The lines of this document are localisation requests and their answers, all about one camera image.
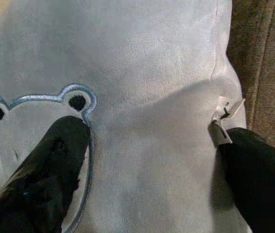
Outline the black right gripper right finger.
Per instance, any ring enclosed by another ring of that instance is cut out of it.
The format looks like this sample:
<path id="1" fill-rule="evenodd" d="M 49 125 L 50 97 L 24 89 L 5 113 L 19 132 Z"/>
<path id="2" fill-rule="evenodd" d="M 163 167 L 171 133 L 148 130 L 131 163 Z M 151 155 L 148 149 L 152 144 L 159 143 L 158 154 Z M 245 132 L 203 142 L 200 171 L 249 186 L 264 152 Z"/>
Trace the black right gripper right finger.
<path id="1" fill-rule="evenodd" d="M 235 205 L 253 233 L 275 233 L 275 147 L 248 129 L 227 133 L 220 151 Z"/>

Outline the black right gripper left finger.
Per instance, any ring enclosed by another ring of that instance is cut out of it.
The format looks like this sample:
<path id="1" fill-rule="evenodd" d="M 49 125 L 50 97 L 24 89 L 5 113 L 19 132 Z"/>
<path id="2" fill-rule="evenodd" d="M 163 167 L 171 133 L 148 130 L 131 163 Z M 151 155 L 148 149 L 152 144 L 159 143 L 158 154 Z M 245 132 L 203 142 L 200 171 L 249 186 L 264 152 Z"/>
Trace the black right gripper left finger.
<path id="1" fill-rule="evenodd" d="M 0 233 L 62 233 L 89 143 L 80 118 L 51 125 L 0 190 Z"/>

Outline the grey bear-embroidered pillow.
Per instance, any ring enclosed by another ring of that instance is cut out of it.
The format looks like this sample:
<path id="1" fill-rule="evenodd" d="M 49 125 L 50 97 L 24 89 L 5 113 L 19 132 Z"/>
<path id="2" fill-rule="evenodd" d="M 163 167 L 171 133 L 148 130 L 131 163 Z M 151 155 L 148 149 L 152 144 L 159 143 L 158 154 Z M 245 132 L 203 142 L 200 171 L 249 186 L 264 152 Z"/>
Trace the grey bear-embroidered pillow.
<path id="1" fill-rule="evenodd" d="M 246 126 L 232 0 L 12 0 L 0 19 L 0 190 L 66 116 L 90 143 L 62 233 L 252 233 L 213 124 Z"/>

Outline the brown fabric sofa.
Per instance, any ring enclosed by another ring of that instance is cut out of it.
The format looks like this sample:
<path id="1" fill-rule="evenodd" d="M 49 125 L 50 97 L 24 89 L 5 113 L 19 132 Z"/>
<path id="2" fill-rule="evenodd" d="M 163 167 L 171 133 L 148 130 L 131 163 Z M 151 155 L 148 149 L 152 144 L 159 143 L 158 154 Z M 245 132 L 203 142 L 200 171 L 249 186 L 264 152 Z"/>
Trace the brown fabric sofa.
<path id="1" fill-rule="evenodd" d="M 275 147 L 275 0 L 232 0 L 227 56 L 241 83 L 248 129 Z"/>

